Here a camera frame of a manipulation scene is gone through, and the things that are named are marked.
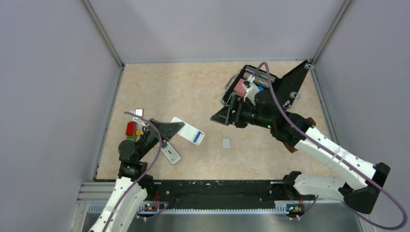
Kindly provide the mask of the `blue battery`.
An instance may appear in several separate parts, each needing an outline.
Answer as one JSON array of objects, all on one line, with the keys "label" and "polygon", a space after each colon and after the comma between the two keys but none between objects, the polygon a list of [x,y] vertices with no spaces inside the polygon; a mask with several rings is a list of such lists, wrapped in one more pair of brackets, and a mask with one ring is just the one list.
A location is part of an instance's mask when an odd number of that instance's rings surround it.
[{"label": "blue battery", "polygon": [[203,133],[201,131],[198,131],[195,135],[195,137],[193,138],[193,142],[195,144],[199,144],[201,139],[202,139]]}]

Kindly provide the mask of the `white battery cover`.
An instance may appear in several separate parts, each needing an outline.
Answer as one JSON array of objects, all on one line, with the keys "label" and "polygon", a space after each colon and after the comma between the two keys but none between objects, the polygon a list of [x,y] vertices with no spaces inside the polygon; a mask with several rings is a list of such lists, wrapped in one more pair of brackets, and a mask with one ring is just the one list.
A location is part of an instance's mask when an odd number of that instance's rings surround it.
[{"label": "white battery cover", "polygon": [[229,149],[231,147],[230,139],[224,138],[222,140],[222,147],[223,149]]}]

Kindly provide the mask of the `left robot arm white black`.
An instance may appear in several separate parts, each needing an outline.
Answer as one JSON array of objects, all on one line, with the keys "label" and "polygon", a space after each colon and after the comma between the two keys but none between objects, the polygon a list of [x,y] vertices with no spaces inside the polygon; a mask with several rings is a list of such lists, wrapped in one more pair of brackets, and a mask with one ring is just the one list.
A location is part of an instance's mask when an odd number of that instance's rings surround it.
[{"label": "left robot arm white black", "polygon": [[138,140],[124,140],[118,146],[120,167],[114,189],[103,211],[91,226],[91,232],[126,232],[140,205],[155,194],[153,177],[147,172],[153,164],[141,159],[154,147],[158,159],[162,145],[184,127],[183,122],[144,120]]}]

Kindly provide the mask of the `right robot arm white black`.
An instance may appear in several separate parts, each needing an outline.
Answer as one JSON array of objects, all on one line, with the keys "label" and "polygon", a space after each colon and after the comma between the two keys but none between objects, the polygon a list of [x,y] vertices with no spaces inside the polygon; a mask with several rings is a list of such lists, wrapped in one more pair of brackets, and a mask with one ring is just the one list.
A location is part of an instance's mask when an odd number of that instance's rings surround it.
[{"label": "right robot arm white black", "polygon": [[353,155],[325,137],[311,118],[286,112],[285,115],[306,136],[301,135],[280,113],[270,93],[257,94],[255,102],[233,95],[211,121],[245,128],[251,124],[268,128],[271,135],[290,152],[304,151],[336,173],[337,177],[319,177],[292,171],[283,179],[283,192],[289,199],[300,195],[334,198],[363,214],[370,214],[391,168],[379,162],[373,164]]}]

